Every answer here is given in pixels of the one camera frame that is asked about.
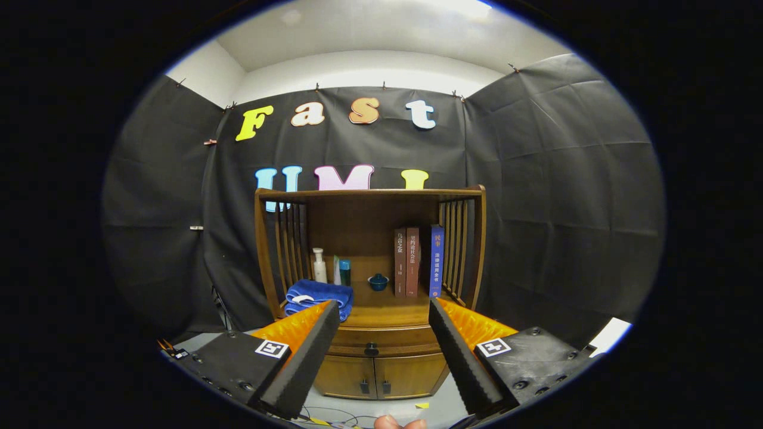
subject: cabinet drawer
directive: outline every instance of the cabinet drawer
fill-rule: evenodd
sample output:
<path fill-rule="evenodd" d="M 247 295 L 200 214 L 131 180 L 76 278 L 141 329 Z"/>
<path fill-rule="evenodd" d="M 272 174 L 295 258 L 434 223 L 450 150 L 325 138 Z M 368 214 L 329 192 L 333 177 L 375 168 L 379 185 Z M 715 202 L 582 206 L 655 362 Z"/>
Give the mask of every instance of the cabinet drawer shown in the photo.
<path fill-rule="evenodd" d="M 367 353 L 373 343 L 378 354 Z M 417 356 L 439 353 L 437 338 L 429 325 L 400 329 L 343 328 L 336 332 L 329 354 L 357 357 Z"/>
<path fill-rule="evenodd" d="M 353 399 L 376 399 L 374 360 L 326 356 L 313 383 L 323 395 Z"/>
<path fill-rule="evenodd" d="M 378 399 L 434 395 L 449 374 L 442 353 L 374 359 L 374 369 Z"/>

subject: folded towel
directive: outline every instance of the folded towel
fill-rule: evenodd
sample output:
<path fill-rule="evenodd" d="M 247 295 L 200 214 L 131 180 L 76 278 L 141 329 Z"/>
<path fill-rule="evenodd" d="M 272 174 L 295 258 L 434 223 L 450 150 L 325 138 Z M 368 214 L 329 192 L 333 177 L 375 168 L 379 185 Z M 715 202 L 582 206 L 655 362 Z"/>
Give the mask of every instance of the folded towel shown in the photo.
<path fill-rule="evenodd" d="M 284 307 L 284 312 L 287 316 L 291 316 L 294 313 L 298 313 L 299 311 L 302 311 L 306 308 L 303 305 L 295 304 L 293 302 L 287 302 L 286 306 Z M 349 313 L 352 311 L 353 305 L 352 304 L 346 304 L 343 308 L 339 309 L 339 322 L 344 322 L 349 317 Z"/>
<path fill-rule="evenodd" d="M 302 279 L 286 292 L 286 301 L 305 308 L 318 305 L 330 299 L 337 301 L 341 310 L 346 305 L 353 303 L 353 288 Z"/>

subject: finger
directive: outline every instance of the finger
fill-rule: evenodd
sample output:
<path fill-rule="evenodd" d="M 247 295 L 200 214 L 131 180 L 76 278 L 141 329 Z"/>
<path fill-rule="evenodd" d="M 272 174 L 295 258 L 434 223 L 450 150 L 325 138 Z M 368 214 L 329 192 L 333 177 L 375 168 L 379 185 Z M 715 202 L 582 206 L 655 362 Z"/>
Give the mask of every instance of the finger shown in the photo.
<path fill-rule="evenodd" d="M 400 429 L 401 426 L 390 415 L 383 415 L 374 421 L 374 429 Z"/>
<path fill-rule="evenodd" d="M 409 424 L 406 424 L 403 429 L 427 429 L 427 421 L 424 419 L 414 420 Z"/>

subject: wooden shelf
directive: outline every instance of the wooden shelf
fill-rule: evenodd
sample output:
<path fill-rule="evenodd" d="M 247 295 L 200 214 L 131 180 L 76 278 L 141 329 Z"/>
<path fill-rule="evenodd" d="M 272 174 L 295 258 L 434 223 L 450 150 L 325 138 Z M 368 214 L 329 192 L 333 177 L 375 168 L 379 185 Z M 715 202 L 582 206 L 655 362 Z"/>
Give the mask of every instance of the wooden shelf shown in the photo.
<path fill-rule="evenodd" d="M 268 202 L 287 204 L 268 212 Z M 283 297 L 292 284 L 314 279 L 312 247 L 324 250 L 329 282 L 334 255 L 352 265 L 353 309 L 335 333 L 316 378 L 320 392 L 366 399 L 436 392 L 447 365 L 429 325 L 429 273 L 419 277 L 418 296 L 395 296 L 394 230 L 441 224 L 445 228 L 441 298 L 474 309 L 482 276 L 486 211 L 482 185 L 255 191 L 257 257 L 273 318 L 285 317 Z M 376 273 L 391 280 L 380 292 L 367 280 Z M 391 385 L 391 393 L 383 393 L 384 384 Z"/>
<path fill-rule="evenodd" d="M 340 329 L 373 327 L 377 329 L 409 328 L 429 325 L 429 288 L 419 285 L 415 298 L 394 296 L 390 285 L 380 292 L 368 282 L 352 282 L 353 309 Z M 445 294 L 444 299 L 452 299 Z"/>
<path fill-rule="evenodd" d="M 405 199 L 424 200 L 426 202 L 450 202 L 472 199 L 482 195 L 483 189 L 472 187 L 466 189 L 363 189 L 339 191 L 295 191 L 283 192 L 270 189 L 259 189 L 260 198 L 270 202 L 288 202 L 307 204 L 312 201 L 350 200 L 357 203 L 359 199 L 384 200 L 394 199 L 402 202 Z"/>

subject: cabinet door handle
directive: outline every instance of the cabinet door handle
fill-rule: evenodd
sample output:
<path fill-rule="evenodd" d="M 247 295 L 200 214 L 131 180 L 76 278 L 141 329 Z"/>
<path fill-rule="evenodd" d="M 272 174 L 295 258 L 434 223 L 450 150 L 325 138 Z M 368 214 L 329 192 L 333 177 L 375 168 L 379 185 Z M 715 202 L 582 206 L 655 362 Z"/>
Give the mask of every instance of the cabinet door handle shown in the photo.
<path fill-rule="evenodd" d="M 376 343 L 367 343 L 363 353 L 365 353 L 366 356 L 374 357 L 379 355 L 379 349 L 376 348 Z"/>

